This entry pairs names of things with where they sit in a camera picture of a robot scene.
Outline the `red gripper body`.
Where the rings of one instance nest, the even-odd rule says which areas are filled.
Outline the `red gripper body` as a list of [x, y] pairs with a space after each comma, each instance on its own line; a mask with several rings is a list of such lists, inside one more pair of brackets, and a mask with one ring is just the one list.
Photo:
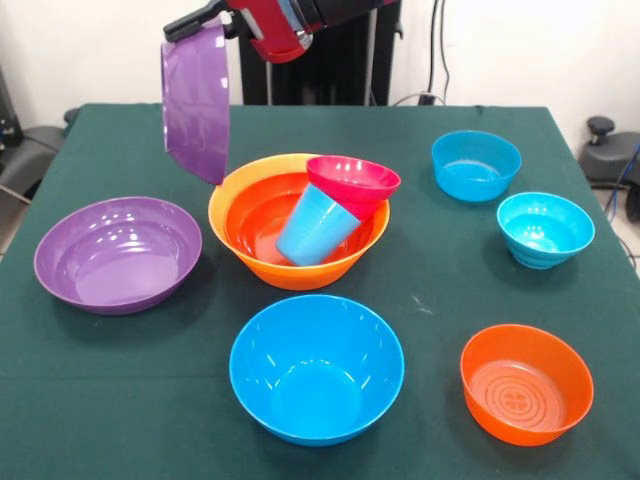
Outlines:
[[246, 22], [253, 36], [250, 43], [269, 63], [296, 60], [313, 42], [296, 1], [236, 0], [228, 5]]

